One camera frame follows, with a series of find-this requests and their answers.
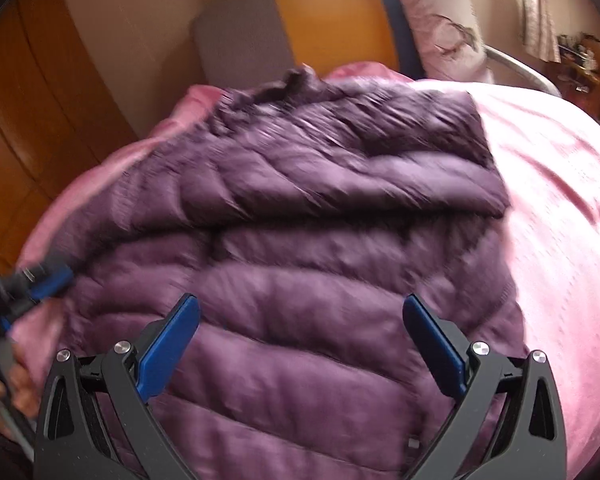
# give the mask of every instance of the pink bedsheet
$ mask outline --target pink bedsheet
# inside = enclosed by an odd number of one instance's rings
[[[406,79],[370,63],[342,67],[330,77],[366,75]],[[530,348],[546,351],[554,370],[571,479],[600,446],[600,127],[570,103],[532,90],[431,80],[411,85],[466,90],[478,105],[512,199],[502,237],[518,284],[525,338]],[[71,211],[156,144],[200,120],[221,95],[217,88],[193,86],[150,138],[75,180],[32,232],[20,264],[39,260]],[[40,385],[56,350],[61,309],[61,301],[47,302],[13,330]]]

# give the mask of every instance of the curtain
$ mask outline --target curtain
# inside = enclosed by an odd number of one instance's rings
[[[548,0],[523,0],[523,43],[526,51],[543,61],[560,62],[554,20]]]

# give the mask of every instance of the metal screw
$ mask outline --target metal screw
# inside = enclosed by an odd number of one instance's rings
[[[489,345],[482,341],[477,341],[471,346],[476,355],[489,355]]]
[[[546,362],[546,354],[542,350],[534,350],[534,352],[531,354],[531,357],[536,363]]]
[[[113,347],[113,351],[116,354],[126,354],[131,350],[131,343],[129,341],[118,341]]]
[[[66,348],[56,354],[56,359],[61,363],[64,363],[69,357],[71,357],[71,352],[69,352]]]

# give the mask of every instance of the human hand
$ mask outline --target human hand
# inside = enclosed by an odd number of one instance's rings
[[[13,344],[13,357],[15,362],[9,370],[8,381],[11,385],[11,403],[14,408],[22,412],[28,418],[38,416],[40,408],[40,396],[36,391],[36,387],[29,375],[26,365],[24,364],[24,356],[22,349]],[[6,390],[4,384],[0,382],[0,398],[5,396]],[[0,433],[7,438],[13,439],[11,431],[5,426],[2,417],[0,416]]]

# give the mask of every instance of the pink pillowcase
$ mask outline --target pink pillowcase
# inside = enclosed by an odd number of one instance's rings
[[[471,0],[400,0],[427,77],[493,83]]]

